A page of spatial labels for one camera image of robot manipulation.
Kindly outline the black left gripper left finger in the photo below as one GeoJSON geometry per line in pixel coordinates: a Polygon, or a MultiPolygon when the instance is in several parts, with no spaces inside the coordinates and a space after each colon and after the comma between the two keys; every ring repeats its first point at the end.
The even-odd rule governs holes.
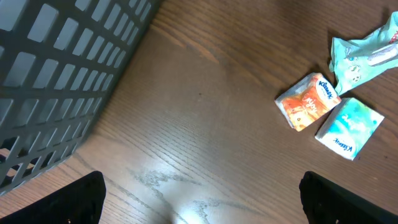
{"type": "Polygon", "coordinates": [[[98,224],[106,196],[103,174],[93,171],[1,218],[1,224],[98,224]]]}

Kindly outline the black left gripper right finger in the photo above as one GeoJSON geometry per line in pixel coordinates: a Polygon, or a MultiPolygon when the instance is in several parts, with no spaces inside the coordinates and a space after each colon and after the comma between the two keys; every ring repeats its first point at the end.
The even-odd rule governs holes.
{"type": "Polygon", "coordinates": [[[299,184],[309,223],[397,223],[397,215],[307,171],[299,184]]]}

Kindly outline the teal Kleenex tissue pack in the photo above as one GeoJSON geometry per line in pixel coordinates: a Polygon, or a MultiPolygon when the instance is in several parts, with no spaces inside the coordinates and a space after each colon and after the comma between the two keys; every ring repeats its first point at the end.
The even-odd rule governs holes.
{"type": "Polygon", "coordinates": [[[354,160],[384,116],[356,98],[343,98],[315,135],[324,146],[354,160]]]}

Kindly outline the orange Kleenex tissue pack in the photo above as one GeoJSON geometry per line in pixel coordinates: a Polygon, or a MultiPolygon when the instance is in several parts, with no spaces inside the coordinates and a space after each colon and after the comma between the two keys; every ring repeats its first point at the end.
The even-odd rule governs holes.
{"type": "Polygon", "coordinates": [[[311,73],[275,100],[290,127],[300,132],[341,102],[332,84],[311,73]]]}

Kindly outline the teal crinkled snack pack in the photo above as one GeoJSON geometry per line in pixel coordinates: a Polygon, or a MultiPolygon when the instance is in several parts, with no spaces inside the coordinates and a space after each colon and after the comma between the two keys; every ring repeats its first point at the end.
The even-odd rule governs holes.
{"type": "Polygon", "coordinates": [[[332,38],[329,69],[342,95],[397,66],[397,12],[363,39],[332,38]]]}

